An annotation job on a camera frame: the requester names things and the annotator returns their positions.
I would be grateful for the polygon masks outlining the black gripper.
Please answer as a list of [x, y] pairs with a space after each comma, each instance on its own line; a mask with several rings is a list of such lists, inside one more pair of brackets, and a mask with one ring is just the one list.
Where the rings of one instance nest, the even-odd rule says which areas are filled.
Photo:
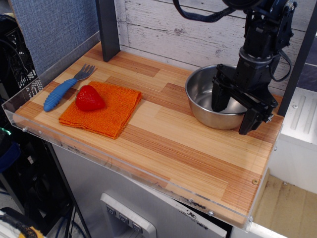
[[218, 64], [213, 78], [211, 107], [214, 112], [227, 108], [234, 98], [248, 109], [242, 120], [239, 134], [247, 135], [256, 130], [262, 121], [271, 121], [272, 110], [278, 103], [268, 91], [271, 81], [270, 64], [273, 56], [256, 58], [240, 53], [236, 67]]

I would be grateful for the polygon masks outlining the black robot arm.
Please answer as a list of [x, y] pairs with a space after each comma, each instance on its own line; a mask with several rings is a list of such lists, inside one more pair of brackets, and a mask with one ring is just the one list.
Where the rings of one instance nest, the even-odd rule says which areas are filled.
[[246, 135], [264, 122], [271, 121], [278, 106], [268, 90], [281, 58], [290, 62], [283, 48], [293, 37], [291, 29], [297, 3], [294, 0], [227, 0], [226, 12], [242, 10], [246, 14], [245, 42], [239, 50], [236, 68], [217, 65], [213, 80], [211, 107], [215, 112], [227, 108], [231, 98], [243, 105], [239, 133]]

